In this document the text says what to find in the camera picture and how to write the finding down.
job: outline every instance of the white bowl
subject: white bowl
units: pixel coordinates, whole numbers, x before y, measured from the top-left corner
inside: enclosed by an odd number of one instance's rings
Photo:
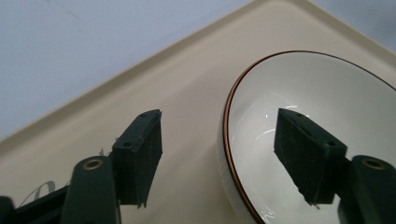
[[[235,82],[219,132],[219,170],[246,222],[338,223],[333,204],[309,206],[274,153],[279,108],[311,118],[348,146],[396,164],[396,91],[356,64],[310,51],[278,53]]]

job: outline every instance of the white tray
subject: white tray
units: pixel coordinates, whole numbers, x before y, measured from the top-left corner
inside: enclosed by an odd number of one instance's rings
[[[106,154],[139,113],[159,108],[163,157],[148,207],[122,206],[123,223],[239,223],[219,180],[220,115],[250,64],[292,49],[346,59],[396,87],[396,56],[321,9],[254,1],[4,139],[0,195],[18,206],[44,183],[64,186],[78,161]]]

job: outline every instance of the bowl rim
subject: bowl rim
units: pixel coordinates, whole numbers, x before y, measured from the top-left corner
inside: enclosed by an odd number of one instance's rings
[[[279,56],[279,55],[283,55],[283,54],[290,54],[290,53],[311,53],[311,54],[317,54],[317,55],[322,55],[322,56],[327,56],[330,58],[334,58],[337,60],[340,60],[342,62],[345,63],[349,63],[351,65],[354,65],[358,68],[360,68],[361,70],[367,72],[368,74],[372,75],[373,77],[377,78],[378,80],[382,81],[383,83],[385,83],[386,85],[388,85],[389,87],[391,87],[392,89],[394,89],[396,91],[396,88],[391,86],[390,84],[388,84],[388,82],[386,82],[384,79],[382,79],[381,77],[378,77],[377,75],[375,75],[374,73],[368,71],[367,69],[352,63],[350,61],[347,61],[345,59],[339,58],[337,56],[333,56],[331,54],[327,54],[327,53],[323,53],[323,52],[318,52],[318,51],[312,51],[312,50],[287,50],[287,51],[281,51],[278,53],[274,53],[271,54],[269,56],[266,56],[262,59],[259,59],[257,62],[253,63],[252,65],[250,65],[240,76],[239,78],[235,81],[235,83],[233,84],[233,87],[230,90],[230,93],[227,97],[227,101],[226,104],[224,106],[224,111],[223,111],[223,120],[222,120],[222,141],[223,141],[223,145],[224,145],[224,154],[225,154],[225,158],[227,161],[227,165],[233,180],[234,185],[236,186],[236,189],[238,191],[239,196],[241,197],[244,205],[246,206],[247,210],[249,211],[249,213],[251,214],[251,216],[254,218],[254,220],[257,223],[263,223],[265,224],[265,222],[262,220],[261,216],[259,215],[259,213],[256,211],[256,209],[254,208],[253,203],[250,201],[247,193],[245,192],[243,186],[242,186],[242,182],[238,176],[238,173],[236,171],[234,162],[233,162],[233,155],[231,152],[231,147],[230,147],[230,139],[229,139],[229,117],[230,117],[230,109],[231,109],[231,105],[233,102],[233,97],[235,96],[235,92],[238,89],[239,84],[242,82],[242,80],[244,79],[244,77],[250,72],[250,70],[252,70],[255,66],[257,66],[258,64],[267,61],[268,59],[274,58],[275,56]]]

